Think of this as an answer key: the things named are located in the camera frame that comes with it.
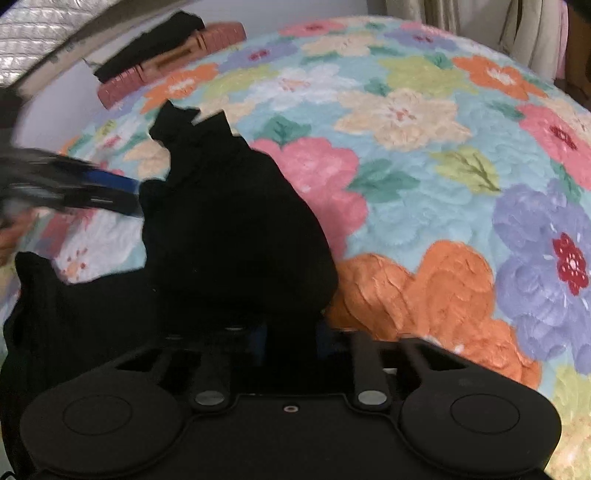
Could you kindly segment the black long-sleeve sweater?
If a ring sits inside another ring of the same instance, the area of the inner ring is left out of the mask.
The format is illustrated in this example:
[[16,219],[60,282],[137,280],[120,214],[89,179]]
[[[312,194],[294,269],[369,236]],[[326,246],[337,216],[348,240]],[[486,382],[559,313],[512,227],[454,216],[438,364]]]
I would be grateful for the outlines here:
[[273,158],[221,113],[201,120],[165,104],[150,134],[170,169],[139,189],[144,266],[70,285],[47,259],[19,253],[4,399],[35,395],[158,335],[211,342],[218,330],[243,328],[296,359],[324,329],[335,261]]

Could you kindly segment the folded black clothes on suitcase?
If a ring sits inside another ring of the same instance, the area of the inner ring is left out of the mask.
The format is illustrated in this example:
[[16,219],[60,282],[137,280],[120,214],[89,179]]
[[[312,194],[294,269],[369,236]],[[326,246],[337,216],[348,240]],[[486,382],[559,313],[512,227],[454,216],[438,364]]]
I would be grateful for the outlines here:
[[204,20],[200,17],[178,11],[106,60],[94,71],[94,76],[104,84],[131,67],[182,45],[192,33],[204,29]]

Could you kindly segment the silver quilted window cover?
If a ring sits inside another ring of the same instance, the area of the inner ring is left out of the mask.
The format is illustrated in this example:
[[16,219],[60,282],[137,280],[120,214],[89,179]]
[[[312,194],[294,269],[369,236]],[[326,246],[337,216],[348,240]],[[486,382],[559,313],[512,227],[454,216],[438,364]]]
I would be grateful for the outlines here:
[[1,85],[30,98],[82,58],[181,1],[3,1]]

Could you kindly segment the red suitcase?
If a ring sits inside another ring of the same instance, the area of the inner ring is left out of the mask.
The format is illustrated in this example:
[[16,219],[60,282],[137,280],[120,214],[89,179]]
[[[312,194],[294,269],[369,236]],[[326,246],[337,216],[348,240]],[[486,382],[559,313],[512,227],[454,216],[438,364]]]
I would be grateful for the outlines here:
[[217,22],[209,24],[204,30],[192,32],[180,46],[134,65],[103,83],[97,90],[98,99],[105,109],[110,109],[126,96],[155,82],[171,71],[245,41],[245,39],[246,34],[242,23]]

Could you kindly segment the floral quilted bedspread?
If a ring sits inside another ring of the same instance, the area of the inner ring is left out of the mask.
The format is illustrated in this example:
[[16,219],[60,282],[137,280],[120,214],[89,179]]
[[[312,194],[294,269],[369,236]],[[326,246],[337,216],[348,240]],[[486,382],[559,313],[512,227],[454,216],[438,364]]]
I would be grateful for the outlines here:
[[[158,335],[35,395],[1,395],[5,479],[586,479],[590,114],[511,59],[388,17],[297,25],[171,71],[52,153],[141,184],[165,104],[273,158],[329,243],[325,327],[378,349],[387,408],[318,398],[263,332]],[[141,269],[142,217],[36,207],[19,253],[67,284]],[[194,407],[200,363],[226,407]]]

